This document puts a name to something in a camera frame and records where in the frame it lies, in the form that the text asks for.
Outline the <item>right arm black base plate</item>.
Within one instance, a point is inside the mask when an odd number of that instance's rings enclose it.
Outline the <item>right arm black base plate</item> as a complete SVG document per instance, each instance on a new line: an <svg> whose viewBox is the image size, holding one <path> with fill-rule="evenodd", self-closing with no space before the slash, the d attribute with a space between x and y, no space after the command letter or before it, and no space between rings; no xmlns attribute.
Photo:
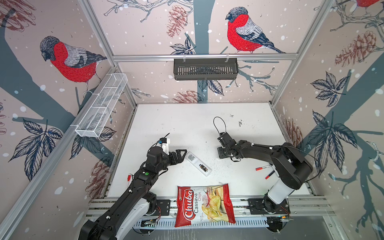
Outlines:
<svg viewBox="0 0 384 240"><path fill-rule="evenodd" d="M290 206L287 199L284 199L280 204L275 204L267 199L247 199L248 207L251 215L290 215Z"/></svg>

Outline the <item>white remote control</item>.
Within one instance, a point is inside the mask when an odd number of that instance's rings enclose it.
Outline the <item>white remote control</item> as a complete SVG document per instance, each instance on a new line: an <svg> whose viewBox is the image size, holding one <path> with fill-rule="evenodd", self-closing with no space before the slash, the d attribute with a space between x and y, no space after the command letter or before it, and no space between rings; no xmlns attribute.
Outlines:
<svg viewBox="0 0 384 240"><path fill-rule="evenodd" d="M208 177L211 172L212 172L212 169L206 165L203 161L201 161L197 156L195 156L193 153L191 152L187 152L186 154L186 159L195 167L197 168L204 176ZM207 172L204 172L201 168L200 168L200 164L204 165L208 171Z"/></svg>

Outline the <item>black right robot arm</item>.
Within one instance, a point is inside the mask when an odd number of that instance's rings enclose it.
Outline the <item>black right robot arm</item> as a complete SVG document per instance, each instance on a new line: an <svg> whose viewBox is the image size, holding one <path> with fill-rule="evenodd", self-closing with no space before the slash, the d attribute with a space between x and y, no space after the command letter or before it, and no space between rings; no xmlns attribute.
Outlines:
<svg viewBox="0 0 384 240"><path fill-rule="evenodd" d="M219 133L218 148L220 159L239 162L242 159L255 159L269 163L278 174L278 181L263 198L264 210L273 214L282 208L282 203L305 184L313 172L312 165L300 150L290 143L267 146L254 144L245 140L236 142L227 132Z"/></svg>

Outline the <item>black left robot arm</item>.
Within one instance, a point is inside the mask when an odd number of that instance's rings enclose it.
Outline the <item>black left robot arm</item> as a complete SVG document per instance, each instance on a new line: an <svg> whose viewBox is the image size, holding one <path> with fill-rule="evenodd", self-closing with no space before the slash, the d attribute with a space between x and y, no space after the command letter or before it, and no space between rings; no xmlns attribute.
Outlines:
<svg viewBox="0 0 384 240"><path fill-rule="evenodd" d="M161 147L152 147L147 160L134 174L134 178L120 198L97 220L88 220L81 228L80 240L122 240L137 221L152 214L157 207L157 196L150 189L161 171L184 161L187 150L166 153Z"/></svg>

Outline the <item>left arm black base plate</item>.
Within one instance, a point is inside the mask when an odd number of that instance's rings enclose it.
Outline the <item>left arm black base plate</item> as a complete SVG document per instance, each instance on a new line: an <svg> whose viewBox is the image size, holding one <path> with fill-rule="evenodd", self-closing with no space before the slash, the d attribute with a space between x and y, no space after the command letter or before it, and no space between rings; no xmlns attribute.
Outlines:
<svg viewBox="0 0 384 240"><path fill-rule="evenodd" d="M157 200L156 207L150 216L163 217L170 215L171 201L170 200Z"/></svg>

